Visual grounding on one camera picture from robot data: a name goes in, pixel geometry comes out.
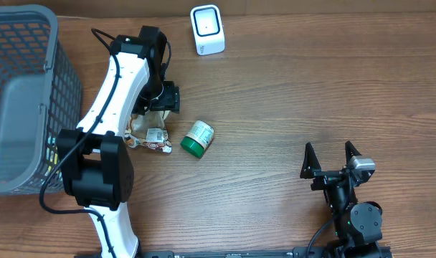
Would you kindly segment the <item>beige Pantree snack bag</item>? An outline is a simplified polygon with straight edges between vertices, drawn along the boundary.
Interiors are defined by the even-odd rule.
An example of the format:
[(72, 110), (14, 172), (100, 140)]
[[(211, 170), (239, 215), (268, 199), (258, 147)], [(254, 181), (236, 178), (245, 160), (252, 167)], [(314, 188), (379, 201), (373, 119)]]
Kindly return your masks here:
[(149, 111), (145, 115), (132, 114), (128, 121), (125, 144), (130, 148), (146, 147), (162, 153), (171, 153), (172, 145), (165, 119), (169, 111)]

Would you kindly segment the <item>teal snack packet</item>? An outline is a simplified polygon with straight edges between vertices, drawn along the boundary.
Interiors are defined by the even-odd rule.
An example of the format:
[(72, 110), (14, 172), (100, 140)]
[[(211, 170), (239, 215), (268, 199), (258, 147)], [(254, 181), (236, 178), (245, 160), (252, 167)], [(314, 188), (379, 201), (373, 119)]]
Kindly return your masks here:
[(54, 137), (51, 133), (47, 138), (47, 151), (46, 151), (46, 159), (47, 159), (47, 171), (45, 176), (48, 177), (51, 172), (54, 170), (56, 165), (58, 164), (59, 158), (57, 154), (57, 146), (56, 146), (56, 137)]

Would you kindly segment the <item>green lid white jar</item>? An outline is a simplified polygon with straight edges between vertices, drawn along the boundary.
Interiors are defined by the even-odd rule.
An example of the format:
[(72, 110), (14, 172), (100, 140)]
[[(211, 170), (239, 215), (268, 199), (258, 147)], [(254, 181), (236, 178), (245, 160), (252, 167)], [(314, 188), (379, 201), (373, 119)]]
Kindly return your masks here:
[(201, 158), (214, 139), (212, 126), (197, 120), (180, 142), (180, 146), (196, 158)]

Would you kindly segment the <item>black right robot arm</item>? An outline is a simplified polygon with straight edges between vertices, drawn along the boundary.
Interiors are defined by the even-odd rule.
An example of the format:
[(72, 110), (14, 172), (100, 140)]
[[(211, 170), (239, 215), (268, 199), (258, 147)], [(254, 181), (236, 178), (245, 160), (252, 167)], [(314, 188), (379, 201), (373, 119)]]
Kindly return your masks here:
[(302, 179), (311, 179), (311, 189), (322, 191), (331, 210), (327, 221), (311, 238), (305, 251), (309, 257), (319, 234), (334, 225), (337, 240), (322, 248), (321, 257), (383, 257), (382, 207), (374, 202), (359, 202), (355, 188), (368, 182), (376, 170), (372, 158), (363, 156), (354, 145), (345, 142), (346, 164), (336, 171), (324, 171), (311, 143), (306, 143)]

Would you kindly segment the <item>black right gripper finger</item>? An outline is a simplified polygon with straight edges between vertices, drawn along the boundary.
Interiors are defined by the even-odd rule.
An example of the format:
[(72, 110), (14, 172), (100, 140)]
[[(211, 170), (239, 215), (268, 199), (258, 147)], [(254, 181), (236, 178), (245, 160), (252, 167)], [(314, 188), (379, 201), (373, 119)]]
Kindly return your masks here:
[(357, 167), (359, 165), (360, 152), (354, 147), (351, 141), (345, 142), (346, 165), (348, 167)]
[(310, 142), (305, 145), (303, 165), (300, 172), (300, 178), (315, 178), (321, 172), (321, 166), (316, 157), (313, 146)]

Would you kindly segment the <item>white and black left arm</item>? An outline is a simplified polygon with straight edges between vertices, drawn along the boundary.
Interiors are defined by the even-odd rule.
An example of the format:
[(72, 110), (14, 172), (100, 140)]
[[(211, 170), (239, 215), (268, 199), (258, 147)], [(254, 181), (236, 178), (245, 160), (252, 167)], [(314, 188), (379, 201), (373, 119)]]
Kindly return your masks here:
[(165, 79), (171, 47), (158, 27), (143, 26), (136, 37), (118, 35), (104, 45), (110, 54), (104, 83), (76, 128), (59, 132), (57, 166), (76, 212), (89, 214), (95, 225), (98, 256), (142, 257), (128, 214), (134, 169), (124, 135), (132, 115), (178, 113), (180, 93)]

